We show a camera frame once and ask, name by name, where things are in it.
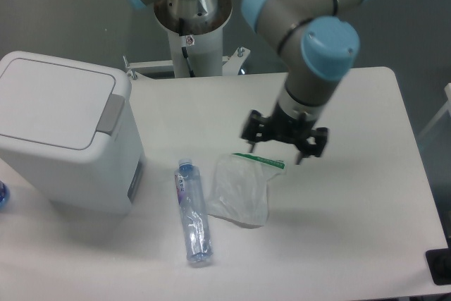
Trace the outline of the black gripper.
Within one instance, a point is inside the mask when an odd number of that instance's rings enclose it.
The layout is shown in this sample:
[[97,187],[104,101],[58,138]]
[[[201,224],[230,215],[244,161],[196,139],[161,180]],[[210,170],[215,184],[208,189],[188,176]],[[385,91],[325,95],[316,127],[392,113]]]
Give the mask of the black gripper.
[[240,138],[249,145],[253,153],[259,142],[279,141],[295,145],[298,155],[295,163],[300,165],[303,159],[314,156],[319,158],[328,142],[329,129],[315,128],[315,120],[302,112],[298,117],[289,116],[277,103],[269,117],[263,117],[257,110],[251,110],[245,121]]

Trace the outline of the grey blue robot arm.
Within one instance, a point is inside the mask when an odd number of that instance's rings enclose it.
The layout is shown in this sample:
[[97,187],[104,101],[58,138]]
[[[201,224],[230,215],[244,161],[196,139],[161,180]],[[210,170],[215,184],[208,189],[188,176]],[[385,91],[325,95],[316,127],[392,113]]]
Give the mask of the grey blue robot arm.
[[[241,137],[251,146],[275,140],[293,145],[297,158],[320,157],[328,129],[316,122],[359,53],[355,29],[340,13],[368,0],[242,0],[241,13],[288,67],[270,116],[252,111]],[[129,0],[153,6],[167,34],[178,78],[223,75],[223,27],[231,0]]]

